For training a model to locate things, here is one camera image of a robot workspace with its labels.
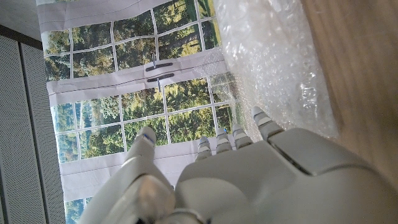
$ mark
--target wooden surface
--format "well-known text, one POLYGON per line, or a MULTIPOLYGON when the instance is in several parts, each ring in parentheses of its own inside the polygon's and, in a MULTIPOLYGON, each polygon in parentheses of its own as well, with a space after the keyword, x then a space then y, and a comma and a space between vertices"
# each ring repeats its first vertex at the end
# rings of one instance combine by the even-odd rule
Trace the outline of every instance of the wooden surface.
POLYGON ((302 0, 338 142, 398 189, 398 1, 302 0))

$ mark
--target robot finger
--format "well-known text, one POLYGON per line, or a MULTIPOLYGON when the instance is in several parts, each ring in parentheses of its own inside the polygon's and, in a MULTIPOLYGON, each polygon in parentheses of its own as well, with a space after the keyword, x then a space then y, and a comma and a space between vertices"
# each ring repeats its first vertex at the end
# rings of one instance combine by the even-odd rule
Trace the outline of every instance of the robot finger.
POLYGON ((284 131, 283 128, 271 120, 270 117, 268 117, 258 106, 255 106, 251 110, 251 115, 260 130, 263 140, 265 141, 274 134, 284 131))
POLYGON ((141 128, 127 153, 126 161, 135 156, 144 156, 153 160, 155 156, 156 134, 150 127, 141 128))
POLYGON ((206 137, 202 136, 199 140, 198 155, 195 161, 200 161, 210 156, 211 156, 211 149, 210 149, 209 140, 206 137))
POLYGON ((232 150, 231 143, 228 140, 228 135, 224 128, 217 130, 217 154, 232 150))
POLYGON ((241 149, 244 146, 248 146, 253 143, 253 141, 247 136, 247 134, 243 131, 242 126, 239 124, 234 124, 232 127, 233 136, 235 138, 236 149, 241 149))

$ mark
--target perforated panel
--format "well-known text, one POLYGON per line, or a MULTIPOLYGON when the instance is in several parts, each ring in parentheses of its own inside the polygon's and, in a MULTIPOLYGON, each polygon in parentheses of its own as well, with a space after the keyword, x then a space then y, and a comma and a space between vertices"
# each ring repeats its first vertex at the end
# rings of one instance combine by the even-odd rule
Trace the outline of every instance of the perforated panel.
POLYGON ((43 51, 22 44, 22 54, 49 223, 65 223, 57 143, 46 89, 43 51))
POLYGON ((0 36, 0 170, 9 223, 45 223, 17 42, 0 36))

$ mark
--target robotic hand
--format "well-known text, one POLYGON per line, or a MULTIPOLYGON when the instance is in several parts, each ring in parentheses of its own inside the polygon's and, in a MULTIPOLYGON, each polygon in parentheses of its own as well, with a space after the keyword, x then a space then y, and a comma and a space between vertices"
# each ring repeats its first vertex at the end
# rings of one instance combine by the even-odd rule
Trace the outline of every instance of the robotic hand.
POLYGON ((263 141, 235 124, 216 155, 202 137, 175 191, 153 164, 155 133, 142 128, 122 168, 80 223, 396 223, 397 192, 367 163, 304 129, 284 131, 252 109, 263 141))

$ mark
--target plastic wrap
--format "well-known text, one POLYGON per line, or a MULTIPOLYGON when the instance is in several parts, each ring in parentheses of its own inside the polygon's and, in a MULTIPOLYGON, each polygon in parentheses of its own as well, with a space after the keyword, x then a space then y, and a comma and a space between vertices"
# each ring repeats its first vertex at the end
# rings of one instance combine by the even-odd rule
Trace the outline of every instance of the plastic wrap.
MULTIPOLYGON (((242 115, 260 106, 283 128, 337 136, 307 18, 295 0, 216 0, 223 52, 242 115)), ((259 138, 253 122, 247 132, 259 138)))

